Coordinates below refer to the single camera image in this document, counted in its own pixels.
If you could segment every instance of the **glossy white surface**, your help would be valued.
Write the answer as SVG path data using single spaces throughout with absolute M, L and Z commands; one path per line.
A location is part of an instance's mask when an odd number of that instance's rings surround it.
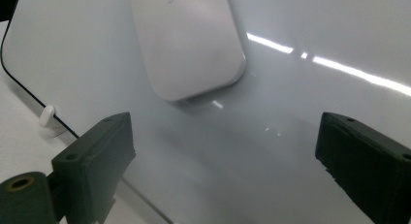
M 79 134 L 130 111 L 126 177 L 175 222 L 371 223 L 316 138 L 337 112 L 411 146 L 411 0 L 229 1 L 245 73 L 185 102 L 150 88 L 129 0 L 20 0 L 3 57 Z
M 187 99 L 240 78 L 245 58 L 227 0 L 131 3 L 144 66 L 160 97 Z

